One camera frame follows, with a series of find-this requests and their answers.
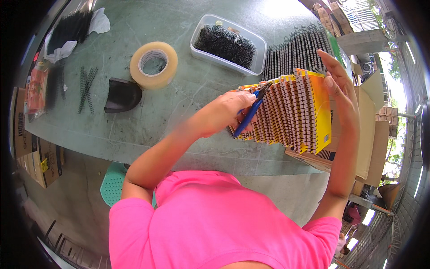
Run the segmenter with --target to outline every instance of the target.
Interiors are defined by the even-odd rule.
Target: stack of notebooks
[[[273,85],[257,110],[258,120],[252,123],[252,132],[242,133],[236,139],[281,143],[295,152],[312,154],[330,144],[330,101],[324,75],[300,68],[293,72],[270,80]],[[253,93],[267,82],[240,86],[235,91]],[[228,130],[231,134],[235,131],[232,126]]]
[[[318,56],[317,49],[322,49],[332,56],[339,51],[336,41],[332,42],[320,22],[295,27],[290,36],[284,38],[284,42],[268,47],[261,80],[293,74],[294,68],[325,74],[326,67]]]

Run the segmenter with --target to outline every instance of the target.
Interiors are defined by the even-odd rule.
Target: table surface
[[[204,14],[231,20],[262,36],[268,45],[283,42],[294,26],[318,21],[296,0],[98,0],[95,9],[100,7],[105,8],[110,31],[93,32],[77,45],[64,67],[66,100],[59,97],[52,110],[32,122],[27,119],[25,128],[59,146],[127,164],[217,96],[260,80],[260,76],[246,77],[191,56],[190,39]],[[140,104],[130,111],[106,114],[109,78],[132,81],[130,59],[152,41],[166,42],[177,52],[173,81],[159,90],[143,90]],[[81,66],[87,71],[98,68],[90,89],[94,114],[88,106],[77,113]],[[284,150],[279,144],[234,140],[222,131],[195,142],[173,169],[220,170],[235,176],[319,172]]]

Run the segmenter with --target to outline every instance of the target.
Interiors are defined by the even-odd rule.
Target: teal plastic stool
[[[121,199],[121,192],[123,190],[124,178],[126,177],[127,168],[123,163],[112,162],[106,174],[104,174],[103,182],[100,186],[100,194],[104,202],[112,207],[116,202]],[[152,195],[152,206],[155,207],[155,192]]]

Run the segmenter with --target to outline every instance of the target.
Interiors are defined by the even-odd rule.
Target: pink shirt in background
[[[113,269],[220,268],[257,261],[274,269],[327,269],[341,221],[300,228],[265,195],[227,173],[170,173],[155,190],[158,208],[139,198],[110,211]]]

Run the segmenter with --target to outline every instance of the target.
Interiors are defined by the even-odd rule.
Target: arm
[[[336,101],[342,132],[327,189],[310,220],[325,216],[342,220],[343,211],[355,179],[360,137],[358,103],[352,81],[341,64],[321,50],[318,51],[318,54],[328,69],[325,82],[329,93]]]
[[[227,125],[237,127],[237,121],[244,118],[237,112],[254,101],[254,94],[227,92],[203,107],[132,163],[124,179],[121,199],[136,197],[152,203],[152,191],[187,149],[200,137],[209,137]],[[244,132],[250,130],[251,124]]]

